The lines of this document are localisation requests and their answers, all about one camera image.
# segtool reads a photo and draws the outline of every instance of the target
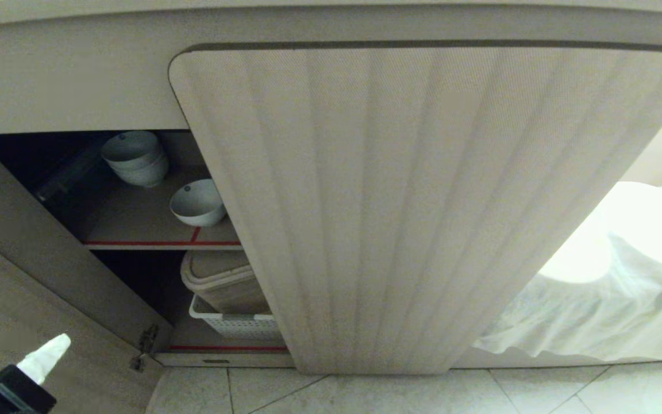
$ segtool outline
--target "open cabinet door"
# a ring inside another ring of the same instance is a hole
[[[156,347],[172,326],[63,227],[0,163],[0,254],[45,288],[138,346],[157,325]]]
[[[57,400],[52,412],[142,414],[162,373],[139,351],[58,298],[0,254],[0,369],[15,364],[50,338],[67,333],[72,344],[45,380]]]
[[[169,76],[308,373],[449,369],[662,126],[657,47],[206,45]]]
[[[162,365],[130,368],[142,332],[172,327],[73,237],[0,163],[0,369],[66,332],[45,382],[54,412],[144,412]]]

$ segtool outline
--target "curved cabinet door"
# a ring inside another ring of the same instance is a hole
[[[449,369],[662,126],[662,49],[424,46],[171,63],[304,372]]]

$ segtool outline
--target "floor tile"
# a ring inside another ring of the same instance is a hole
[[[593,414],[662,414],[662,362],[615,365],[578,395]]]
[[[546,414],[571,398],[607,367],[491,370],[520,414]]]
[[[435,377],[332,375],[258,412],[517,414],[485,370],[452,370]]]
[[[226,369],[166,369],[145,414],[231,414]]]
[[[229,369],[234,414],[247,414],[321,378],[294,369]]]
[[[591,414],[591,411],[577,396],[573,396],[565,404],[552,411],[551,414]]]

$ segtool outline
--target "white ceramic bowl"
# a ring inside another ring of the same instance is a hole
[[[106,141],[101,153],[114,171],[134,171],[154,163],[164,152],[154,133],[130,131]]]
[[[170,199],[170,211],[187,225],[209,227],[226,215],[213,180],[198,180],[179,189]]]
[[[168,173],[168,157],[161,153],[150,165],[138,170],[114,170],[122,181],[140,187],[154,187],[162,183]]]

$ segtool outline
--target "white cloth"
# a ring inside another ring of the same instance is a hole
[[[536,275],[473,346],[497,354],[515,347],[531,357],[662,359],[662,189],[619,183],[592,216],[575,237],[606,244],[565,243],[581,250],[555,254],[559,263],[544,266],[549,277]],[[603,258],[604,248],[607,266],[583,265]],[[591,272],[586,283],[555,274],[569,268]]]

